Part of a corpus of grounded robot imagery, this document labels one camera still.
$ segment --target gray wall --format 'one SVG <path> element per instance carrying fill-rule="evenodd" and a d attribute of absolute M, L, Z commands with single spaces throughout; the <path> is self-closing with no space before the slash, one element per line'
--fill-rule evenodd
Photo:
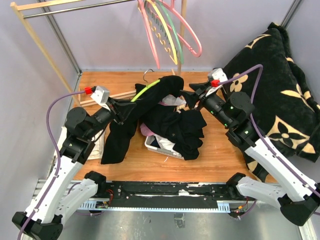
<path fill-rule="evenodd" d="M 32 2 L 19 0 L 18 4 Z M 46 19 L 30 22 L 75 86 L 77 74 Z M 47 108 L 67 91 L 10 8 L 10 1 L 0 1 L 0 73 L 0 239 L 12 240 L 17 239 L 18 229 L 11 218 L 30 204 L 54 153 L 46 129 Z M 69 104 L 69 99 L 64 100 L 52 111 L 50 123 L 56 138 Z"/>
<path fill-rule="evenodd" d="M 179 10 L 181 1 L 176 2 Z M 248 42 L 265 31 L 270 22 L 280 24 L 291 3 L 292 0 L 188 0 L 186 20 L 200 39 L 203 54 L 195 58 L 185 50 L 182 70 L 208 71 L 212 67 L 224 66 Z M 86 4 L 87 1 L 82 1 L 52 9 Z M 55 17 L 82 69 L 156 69 L 136 1 Z M 185 38 L 192 46 L 187 31 Z M 174 67 L 158 39 L 154 39 L 162 70 Z"/>
<path fill-rule="evenodd" d="M 293 60 L 302 68 L 312 95 L 320 103 L 320 1 L 305 0 L 288 26 Z M 320 183 L 320 160 L 316 163 L 300 159 L 292 162 L 310 178 Z M 320 239 L 320 216 L 312 218 Z"/>

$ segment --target green hanger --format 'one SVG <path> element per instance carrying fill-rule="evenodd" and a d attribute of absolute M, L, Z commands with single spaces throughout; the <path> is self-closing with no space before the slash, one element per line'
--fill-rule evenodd
<path fill-rule="evenodd" d="M 149 85 L 145 86 L 144 89 L 142 89 L 140 92 L 137 93 L 137 95 L 135 95 L 132 99 L 131 102 L 135 102 L 142 94 L 144 94 L 145 91 L 147 91 L 149 88 L 153 87 L 154 85 L 156 85 L 157 83 L 160 82 L 160 79 L 150 83 Z"/>
<path fill-rule="evenodd" d="M 161 1 L 155 0 L 155 3 L 158 4 L 162 8 L 164 14 L 168 18 L 169 25 L 170 25 L 170 27 L 171 27 L 171 29 L 173 31 L 173 34 L 174 34 L 174 37 L 175 37 L 175 40 L 176 40 L 176 43 L 177 43 L 177 48 L 178 48 L 178 51 L 179 51 L 178 58 L 179 58 L 181 64 L 184 64 L 184 53 L 182 52 L 182 48 L 181 48 L 181 45 L 180 45 L 180 41 L 179 41 L 179 38 L 178 38 L 178 34 L 177 34 L 177 31 L 176 31 L 175 25 L 172 22 L 171 17 L 169 16 L 167 9 L 163 6 Z"/>
<path fill-rule="evenodd" d="M 148 84 L 148 81 L 145 80 L 145 75 L 147 74 L 147 72 L 149 71 L 152 71 L 154 72 L 151 68 L 148 69 L 147 71 L 144 72 L 143 74 L 143 81 L 145 81 L 147 84 L 146 86 L 144 87 L 144 89 L 142 89 L 140 92 L 138 92 L 132 99 L 131 99 L 131 102 L 135 102 L 142 94 L 144 94 L 145 91 L 147 91 L 149 88 L 153 87 L 154 85 L 158 84 L 160 82 L 160 79 Z"/>

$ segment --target cable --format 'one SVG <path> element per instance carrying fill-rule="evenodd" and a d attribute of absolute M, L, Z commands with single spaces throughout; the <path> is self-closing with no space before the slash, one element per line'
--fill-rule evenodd
<path fill-rule="evenodd" d="M 70 187 L 70 189 L 69 189 L 69 191 L 68 191 L 68 194 L 71 192 L 71 190 L 76 186 L 76 185 L 78 185 L 78 184 L 80 184 L 80 182 L 76 182 L 75 184 L 73 184 L 71 187 Z M 103 212 L 96 212 L 96 213 L 82 213 L 82 212 L 77 212 L 77 211 L 75 211 L 74 212 L 75 214 L 77 214 L 77 215 L 80 215 L 80 216 L 99 216 L 99 215 L 101 215 Z"/>
<path fill-rule="evenodd" d="M 107 127 L 105 127 L 105 129 L 103 129 L 103 131 L 101 132 L 101 134 L 100 134 L 96 139 L 93 140 L 93 143 L 96 143 L 96 141 L 98 141 L 99 138 L 101 138 L 101 136 L 104 134 L 104 132 L 106 131 L 106 129 L 107 129 Z"/>
<path fill-rule="evenodd" d="M 70 97 L 72 95 L 78 95 L 78 94 L 83 94 L 85 91 L 77 91 L 77 92 L 72 92 L 72 93 L 69 93 L 69 94 L 66 94 L 66 95 L 63 95 L 59 98 L 57 98 L 56 100 L 54 100 L 51 105 L 48 107 L 48 110 L 46 112 L 46 128 L 48 130 L 48 133 L 49 133 L 49 136 L 50 136 L 50 139 L 53 143 L 53 146 L 56 150 L 56 155 L 57 155 L 57 159 L 56 159 L 56 170 L 55 170 L 55 173 L 54 173 L 54 177 L 52 178 L 51 182 L 49 183 L 47 189 L 44 191 L 42 197 L 39 199 L 37 205 L 34 207 L 33 211 L 31 212 L 30 216 L 25 220 L 24 224 L 22 225 L 20 231 L 19 231 L 19 234 L 18 234 L 18 237 L 17 237 L 17 240 L 21 240 L 21 237 L 22 237 L 22 233 L 25 231 L 26 229 L 26 226 L 28 225 L 28 223 L 30 222 L 30 220 L 32 219 L 32 217 L 35 215 L 35 210 L 39 209 L 41 203 L 44 201 L 45 197 L 47 196 L 49 190 L 51 189 L 52 185 L 54 184 L 57 176 L 58 176 L 58 173 L 59 173 L 59 169 L 60 169 L 60 165 L 61 165 L 61 157 L 60 157 L 60 154 L 59 154 L 59 148 L 58 148 L 58 145 L 55 141 L 55 138 L 51 132 L 51 129 L 50 129 L 50 124 L 49 124 L 49 116 L 50 116 L 50 112 L 51 112 L 51 109 L 52 107 L 58 102 L 60 101 L 61 99 L 64 99 L 66 97 Z"/>
<path fill-rule="evenodd" d="M 243 217 L 245 217 L 246 215 L 248 215 L 248 214 L 252 211 L 252 209 L 254 209 L 256 203 L 257 203 L 257 199 L 254 200 L 254 202 L 253 202 L 253 204 L 251 205 L 251 207 L 250 207 L 244 214 L 241 215 L 240 219 L 242 219 Z"/>
<path fill-rule="evenodd" d="M 108 189 L 107 192 L 110 193 L 110 198 L 109 198 L 109 206 L 110 206 L 111 201 L 114 199 L 114 191 L 112 191 L 111 189 Z"/>
<path fill-rule="evenodd" d="M 255 94 L 256 94 L 256 91 L 257 91 L 257 87 L 258 87 L 258 84 L 259 84 L 259 81 L 260 81 L 260 78 L 261 78 L 261 75 L 262 75 L 262 71 L 264 69 L 264 66 L 261 65 L 261 64 L 257 64 L 251 68 L 249 68 L 248 70 L 244 71 L 243 73 L 241 73 L 240 75 L 236 76 L 236 77 L 233 77 L 227 81 L 224 81 L 224 82 L 219 82 L 219 85 L 224 85 L 224 84 L 228 84 L 228 83 L 231 83 L 241 77 L 243 77 L 244 75 L 248 74 L 248 73 L 251 73 L 252 71 L 256 70 L 259 68 L 259 72 L 258 72 L 258 75 L 256 76 L 256 79 L 255 79 L 255 83 L 254 83 L 254 86 L 253 86 L 253 89 L 252 89 L 252 94 L 251 94 L 251 103 L 253 104 L 254 103 L 254 98 L 255 98 Z M 253 125 L 253 128 L 254 130 L 256 131 L 256 133 L 258 134 L 259 138 L 261 139 L 261 141 L 265 144 L 265 146 L 268 148 L 268 150 L 274 155 L 276 156 L 276 158 L 303 184 L 304 187 L 307 187 L 310 191 L 312 191 L 317 197 L 320 198 L 320 193 L 317 192 L 316 190 L 314 190 L 311 186 L 309 186 L 309 184 L 298 174 L 296 173 L 281 157 L 277 156 L 277 153 L 272 149 L 272 147 L 267 143 L 267 141 L 264 139 L 263 135 L 261 134 L 261 132 L 259 131 L 258 129 L 258 126 L 255 122 L 255 119 L 252 115 L 252 113 L 250 114 L 250 119 L 251 119 L 251 122 L 252 122 L 252 125 Z M 252 210 L 252 208 L 256 205 L 256 203 L 253 203 L 253 205 L 249 208 L 249 210 L 247 212 L 245 212 L 245 214 L 242 215 L 245 216 L 248 212 L 250 212 Z"/>

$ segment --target black cloth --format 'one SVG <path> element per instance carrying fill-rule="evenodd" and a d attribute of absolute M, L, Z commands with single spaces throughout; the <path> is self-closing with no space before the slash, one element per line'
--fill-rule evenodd
<path fill-rule="evenodd" d="M 274 23 L 246 45 L 224 68 L 232 78 L 254 65 L 263 71 L 253 104 L 257 125 L 286 157 L 297 155 L 315 162 L 320 156 L 320 106 L 312 97 L 304 72 L 294 63 L 287 31 Z M 224 98 L 233 92 L 249 96 L 258 70 L 223 86 Z M 244 156 L 248 168 L 262 181 L 266 171 Z"/>
<path fill-rule="evenodd" d="M 145 85 L 136 84 L 136 92 L 140 92 Z M 180 90 L 184 88 L 184 80 L 180 76 L 164 76 L 160 82 L 143 93 L 136 103 L 123 125 L 115 122 L 110 124 L 110 134 L 108 135 L 101 164 L 117 164 L 124 160 L 129 149 L 130 140 L 135 135 L 138 126 L 138 119 L 147 111 L 156 106 L 167 95 L 179 97 Z"/>
<path fill-rule="evenodd" d="M 202 128 L 207 123 L 200 111 L 174 111 L 174 106 L 158 104 L 144 114 L 141 121 L 155 134 L 175 143 L 173 150 L 182 155 L 184 160 L 194 160 L 199 156 L 198 148 L 203 144 Z"/>

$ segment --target black blanket with flower pattern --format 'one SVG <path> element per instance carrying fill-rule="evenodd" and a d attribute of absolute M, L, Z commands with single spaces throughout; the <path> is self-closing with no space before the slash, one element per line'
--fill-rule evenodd
<path fill-rule="evenodd" d="M 304 72 L 294 63 L 283 27 L 271 23 L 223 70 L 232 78 L 257 64 L 263 65 L 253 102 L 257 125 L 284 156 L 296 154 L 315 162 L 320 155 L 320 106 L 312 97 Z M 257 74 L 256 70 L 226 84 L 224 98 L 239 91 L 251 96 Z M 244 158 L 249 170 L 264 182 L 266 170 L 249 156 Z"/>

